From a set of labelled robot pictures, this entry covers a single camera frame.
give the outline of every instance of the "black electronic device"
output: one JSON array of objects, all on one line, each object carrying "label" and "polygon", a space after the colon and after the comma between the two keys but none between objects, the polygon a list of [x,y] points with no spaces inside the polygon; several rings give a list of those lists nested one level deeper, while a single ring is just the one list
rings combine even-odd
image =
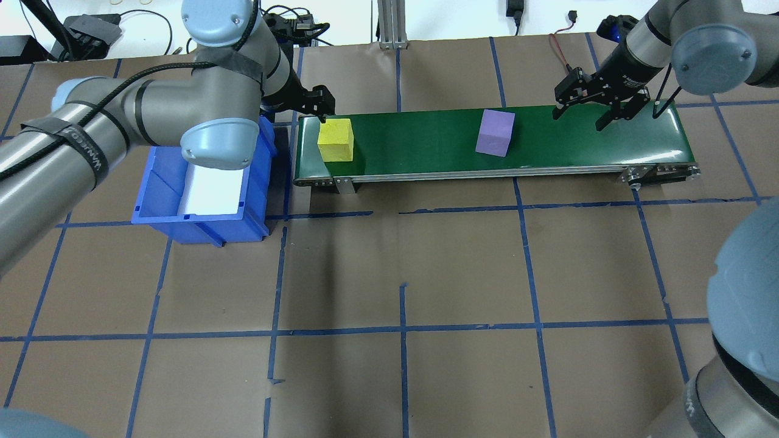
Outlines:
[{"label": "black electronic device", "polygon": [[[111,44],[122,35],[119,14],[69,16],[63,23],[76,39],[83,53],[79,59],[103,59],[108,55]],[[51,48],[55,59],[64,59],[63,47],[59,42]]]},{"label": "black electronic device", "polygon": [[30,35],[0,37],[0,65],[31,64],[47,58],[46,49]]}]

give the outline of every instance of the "blue tape line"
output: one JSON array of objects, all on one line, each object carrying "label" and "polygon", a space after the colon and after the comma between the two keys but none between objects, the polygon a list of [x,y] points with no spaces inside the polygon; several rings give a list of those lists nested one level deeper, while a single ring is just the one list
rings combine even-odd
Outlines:
[{"label": "blue tape line", "polygon": [[[773,105],[779,104],[779,100],[774,101],[735,101],[735,102],[720,102],[717,101],[717,105],[721,107],[745,107],[751,105]],[[710,108],[713,107],[712,103],[698,103],[698,104],[675,104],[677,108]]]},{"label": "blue tape line", "polygon": [[710,108],[713,107],[712,104],[676,104],[674,103],[674,106],[677,108]]},{"label": "blue tape line", "polygon": [[400,285],[400,389],[403,412],[403,438],[409,438],[408,425],[408,350],[406,347],[406,288]]},{"label": "blue tape line", "polygon": [[342,334],[400,333],[399,326],[349,327],[340,329],[279,330],[279,336],[337,336]]},{"label": "blue tape line", "polygon": [[500,106],[506,107],[506,94],[503,92],[503,78],[500,76],[500,63],[498,62],[498,51],[495,49],[495,38],[489,38],[489,47],[492,50],[492,62],[495,64],[495,74],[498,77],[498,92],[500,92]]},{"label": "blue tape line", "polygon": [[114,69],[114,79],[119,77],[119,70],[122,68],[122,59],[116,60],[116,69]]},{"label": "blue tape line", "polygon": [[138,341],[146,339],[142,333],[112,333],[112,334],[41,334],[32,336],[30,342],[72,342],[72,341]]},{"label": "blue tape line", "polygon": [[597,61],[597,55],[595,54],[595,46],[593,46],[592,44],[592,38],[590,38],[590,34],[584,34],[584,37],[587,39],[587,45],[590,47],[590,56],[592,56],[592,63],[595,64],[596,70],[600,70],[601,63]]},{"label": "blue tape line", "polygon": [[736,101],[736,102],[720,102],[717,101],[716,105],[721,107],[735,107],[735,106],[748,106],[748,105],[773,105],[779,104],[779,100],[769,101]]},{"label": "blue tape line", "polygon": [[[697,203],[752,203],[756,200],[769,200],[771,196],[745,196],[742,198],[702,198],[699,200],[651,200],[641,201],[643,205],[677,205],[677,204],[697,204]],[[598,208],[598,207],[631,207],[635,206],[636,201],[601,201],[587,203],[537,203],[523,205],[523,210],[543,210],[553,208]],[[402,211],[398,214],[434,214],[434,213],[470,213],[481,211],[511,211],[516,210],[516,206],[485,206],[485,207],[440,207],[440,208],[420,208],[414,211]]]},{"label": "blue tape line", "polygon": [[[674,318],[676,325],[708,324],[708,318]],[[668,320],[613,320],[613,321],[560,321],[541,323],[543,328],[580,328],[580,327],[636,327],[665,325]],[[437,332],[437,331],[480,331],[480,330],[529,330],[536,328],[536,323],[497,323],[497,324],[441,324],[383,327],[352,327],[342,329],[321,330],[246,330],[246,331],[208,331],[184,333],[155,333],[152,339],[212,339],[231,337],[272,337],[272,336],[338,336],[348,334],[376,334],[406,332]],[[52,342],[52,341],[132,341],[146,339],[145,334],[52,334],[25,336],[0,336],[0,342]]]},{"label": "blue tape line", "polygon": [[454,324],[407,326],[406,331],[479,331],[479,330],[526,330],[536,328],[536,323],[499,323],[499,324]]},{"label": "blue tape line", "polygon": [[[70,213],[65,217],[65,223],[70,222]],[[24,338],[24,344],[22,345],[22,351],[19,354],[19,360],[16,362],[16,369],[13,372],[13,378],[9,385],[8,393],[5,395],[5,402],[3,407],[7,408],[11,405],[11,399],[13,398],[13,392],[16,390],[16,384],[19,382],[19,375],[22,372],[22,366],[24,366],[24,359],[27,357],[27,349],[30,347],[30,339],[35,331],[35,325],[38,323],[38,317],[41,315],[41,308],[43,308],[44,300],[46,299],[46,292],[48,291],[49,284],[51,283],[51,276],[54,274],[54,269],[57,266],[57,258],[59,258],[59,252],[62,249],[62,242],[65,240],[65,233],[67,230],[63,229],[59,232],[59,239],[57,240],[57,246],[54,249],[54,254],[51,256],[51,262],[49,263],[48,271],[46,272],[46,279],[44,285],[41,288],[41,295],[38,297],[38,303],[35,305],[35,311],[33,312],[32,320],[30,320],[30,326],[27,328],[27,335]]]},{"label": "blue tape line", "polygon": [[663,282],[663,275],[660,272],[660,264],[657,262],[657,254],[654,251],[652,236],[649,232],[649,225],[647,225],[647,217],[643,212],[643,207],[641,206],[641,198],[639,198],[638,192],[636,190],[633,190],[633,198],[636,201],[636,209],[638,210],[638,217],[641,221],[643,237],[647,241],[649,257],[652,261],[654,276],[657,279],[657,288],[660,290],[660,298],[663,302],[665,318],[668,320],[668,329],[671,331],[671,340],[674,343],[674,350],[676,350],[676,358],[679,361],[679,369],[682,371],[682,379],[684,379],[685,383],[687,383],[687,380],[689,380],[689,375],[687,374],[687,364],[685,363],[684,354],[682,353],[682,344],[679,342],[679,335],[676,333],[676,324],[674,323],[674,315],[671,311],[671,306],[666,302],[667,295],[665,291],[665,283]]},{"label": "blue tape line", "polygon": [[403,110],[403,100],[400,96],[400,49],[395,49],[395,90],[397,92],[396,95],[396,103],[397,103],[397,112],[402,112]]},{"label": "blue tape line", "polygon": [[268,438],[270,429],[270,397],[265,399],[265,411],[263,411],[263,438]]},{"label": "blue tape line", "polygon": [[24,90],[27,88],[27,83],[30,82],[30,76],[33,75],[33,67],[35,64],[30,64],[30,69],[27,70],[27,76],[24,78],[24,82],[22,82],[22,88],[19,89],[19,95],[16,96],[16,100],[13,102],[13,107],[11,107],[11,114],[8,115],[8,120],[5,122],[5,126],[2,129],[2,132],[0,132],[0,137],[4,137],[5,134],[8,133],[8,128],[11,126],[11,121],[13,120],[13,116],[16,114],[16,109],[19,107],[19,102],[22,101],[22,95],[24,94]]},{"label": "blue tape line", "polygon": [[679,324],[708,324],[709,319],[708,318],[676,318],[674,319],[674,323]]},{"label": "blue tape line", "polygon": [[291,331],[276,332],[273,330],[245,330],[245,331],[203,331],[188,333],[155,333],[152,339],[225,339],[232,337],[270,337],[274,335],[289,335]]},{"label": "blue tape line", "polygon": [[288,221],[291,219],[324,219],[328,217],[360,217],[370,216],[372,211],[344,211],[342,213],[310,213],[310,214],[287,214],[266,217],[269,221]]},{"label": "blue tape line", "polygon": [[[281,310],[281,289],[284,280],[284,257],[285,249],[287,247],[287,227],[284,227],[281,235],[281,248],[279,249],[279,267],[276,272],[276,298],[273,302],[273,332],[276,333],[279,330],[279,312]],[[273,378],[273,373],[276,369],[276,343],[278,336],[273,335],[270,338],[270,353],[268,354],[268,380],[273,384],[280,383],[280,381]]]},{"label": "blue tape line", "polygon": [[679,205],[679,204],[694,204],[694,203],[753,203],[757,198],[751,196],[745,196],[743,198],[702,198],[699,200],[656,200],[656,201],[641,201],[642,205]]},{"label": "blue tape line", "polygon": [[141,395],[141,386],[143,385],[143,376],[146,373],[146,362],[149,358],[149,349],[151,348],[152,335],[154,334],[154,324],[157,322],[157,310],[160,308],[160,291],[165,283],[165,275],[167,273],[167,262],[171,257],[171,247],[173,246],[173,239],[167,238],[167,244],[165,245],[165,253],[162,256],[162,264],[160,266],[160,276],[157,279],[157,292],[154,294],[154,301],[151,306],[151,315],[149,316],[149,325],[146,328],[146,340],[143,342],[143,353],[141,354],[141,363],[138,367],[138,377],[136,379],[136,388],[132,393],[132,405],[130,406],[130,416],[127,421],[127,433],[125,438],[132,436],[132,430],[136,424],[136,413],[138,411],[138,402]]},{"label": "blue tape line", "polygon": [[160,268],[160,277],[157,280],[157,294],[160,294],[160,291],[162,290],[163,284],[165,284],[165,274],[167,273],[167,262],[168,259],[171,257],[171,248],[173,246],[173,239],[167,238],[167,243],[165,244],[165,254],[162,256],[162,267]]},{"label": "blue tape line", "polygon": [[668,320],[614,320],[614,321],[570,321],[543,323],[544,328],[585,328],[585,327],[641,327],[664,326]]},{"label": "blue tape line", "polygon": [[741,153],[738,151],[738,147],[735,144],[735,140],[733,140],[733,135],[730,132],[730,129],[728,128],[728,124],[725,122],[725,117],[722,115],[722,110],[720,110],[720,105],[717,102],[717,99],[714,98],[714,95],[710,95],[711,103],[714,105],[714,111],[717,112],[717,118],[720,119],[720,124],[722,125],[722,129],[725,131],[725,136],[728,138],[728,143],[730,143],[731,148],[733,149],[733,154],[735,155],[735,159],[738,162],[738,166],[741,167],[741,172],[744,174],[744,179],[746,179],[746,184],[749,186],[749,190],[752,192],[752,196],[756,198],[757,205],[761,204],[760,201],[760,195],[757,194],[757,188],[755,188],[755,183],[752,181],[752,177],[749,176],[749,171],[746,170],[746,164],[744,164],[744,160],[741,158]]},{"label": "blue tape line", "polygon": [[575,207],[575,208],[593,208],[593,207],[626,207],[636,205],[633,201],[604,201],[592,203],[537,203],[523,206],[523,210],[538,210],[548,208]]},{"label": "blue tape line", "polygon": [[525,266],[527,267],[527,282],[530,286],[530,300],[533,305],[533,321],[536,330],[536,342],[538,343],[538,360],[541,365],[541,381],[544,384],[544,399],[546,401],[546,415],[549,421],[549,434],[552,438],[557,438],[555,410],[552,407],[552,390],[549,386],[549,372],[546,366],[546,351],[544,350],[544,326],[541,322],[541,310],[538,307],[538,294],[536,293],[535,276],[533,275],[533,260],[530,257],[530,243],[527,239],[525,211],[522,204],[520,187],[516,182],[516,177],[513,179],[513,183],[514,195],[516,196],[516,209],[520,214],[520,233],[522,235],[522,248],[525,254]]},{"label": "blue tape line", "polygon": [[146,361],[149,359],[149,348],[151,347],[151,332],[154,330],[154,320],[157,317],[157,307],[160,304],[160,296],[154,296],[152,306],[152,316],[149,318],[149,333],[146,335],[146,341],[143,342],[143,353],[141,354],[141,364],[138,367],[138,377],[136,378],[136,388],[132,392],[132,405],[130,406],[130,417],[127,421],[127,432],[125,438],[132,436],[132,431],[136,425],[136,413],[138,411],[138,400],[141,396],[141,386],[143,385],[143,376],[146,373]]},{"label": "blue tape line", "polygon": [[444,207],[444,208],[420,208],[414,211],[401,211],[398,214],[430,214],[430,213],[473,213],[478,211],[511,211],[516,210],[516,205],[498,205],[490,207]]},{"label": "blue tape line", "polygon": [[57,228],[94,228],[94,227],[127,227],[132,225],[130,221],[111,221],[111,222],[76,222],[68,224],[58,224]]}]

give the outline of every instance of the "plastic storage bin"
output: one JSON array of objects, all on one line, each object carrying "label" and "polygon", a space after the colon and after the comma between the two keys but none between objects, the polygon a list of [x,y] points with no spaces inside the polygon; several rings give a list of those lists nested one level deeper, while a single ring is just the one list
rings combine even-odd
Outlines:
[{"label": "plastic storage bin", "polygon": [[146,224],[178,243],[258,242],[270,232],[265,225],[270,161],[277,154],[273,126],[259,120],[259,137],[252,163],[243,170],[235,214],[179,214],[187,168],[179,147],[152,147],[143,174],[133,224]]}]

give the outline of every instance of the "black strap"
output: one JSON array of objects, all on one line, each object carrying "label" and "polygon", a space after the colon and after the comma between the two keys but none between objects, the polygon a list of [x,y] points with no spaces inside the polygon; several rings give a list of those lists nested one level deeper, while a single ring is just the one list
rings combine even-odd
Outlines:
[{"label": "black strap", "polygon": [[263,87],[265,83],[263,65],[232,48],[199,48],[195,61],[211,62],[223,69],[240,73],[257,81],[260,87]]},{"label": "black strap", "polygon": [[765,409],[775,419],[779,419],[779,394],[775,394],[755,373],[725,351],[717,338],[714,338],[714,347],[717,349],[717,354],[722,359],[725,368],[728,369],[735,381],[741,385],[741,388],[761,408]]},{"label": "black strap", "polygon": [[108,159],[103,150],[92,140],[84,128],[73,122],[67,122],[56,117],[44,117],[24,122],[22,132],[42,132],[63,139],[76,150],[92,168],[95,176],[94,190],[108,176]]},{"label": "black strap", "polygon": [[[92,108],[92,109],[97,108],[97,105],[93,104],[92,102],[87,102],[87,101],[67,101],[67,102],[65,102],[65,104],[84,105],[85,107],[89,107],[89,108]],[[125,139],[125,149],[129,152],[130,151],[130,136],[127,135],[127,130],[125,129],[125,127],[122,126],[122,124],[119,123],[119,120],[117,120],[116,117],[114,117],[113,114],[111,114],[110,112],[105,111],[104,109],[101,109],[100,110],[100,114],[104,115],[105,118],[107,118],[108,120],[111,120],[111,123],[113,123],[116,126],[116,129],[119,130],[119,133],[121,133],[122,138]]]},{"label": "black strap", "polygon": [[141,136],[150,146],[160,146],[157,144],[157,142],[152,140],[151,137],[149,137],[149,133],[146,131],[146,126],[143,125],[143,94],[146,93],[146,88],[152,82],[154,82],[154,79],[149,79],[141,84],[141,86],[138,88],[138,93],[136,93],[136,124],[138,125],[138,131],[141,133]]}]

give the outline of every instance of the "conveyor belt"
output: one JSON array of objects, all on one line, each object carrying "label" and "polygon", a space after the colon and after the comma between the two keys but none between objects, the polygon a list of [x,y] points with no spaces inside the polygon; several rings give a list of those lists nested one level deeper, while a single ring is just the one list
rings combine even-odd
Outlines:
[{"label": "conveyor belt", "polygon": [[571,108],[557,121],[552,108],[496,108],[516,114],[505,158],[474,151],[481,109],[333,116],[352,121],[354,161],[348,163],[323,163],[316,144],[320,122],[302,118],[294,183],[562,175],[695,164],[673,105],[656,120],[647,105],[632,121],[612,123],[601,132],[594,128],[605,110],[600,105]]}]

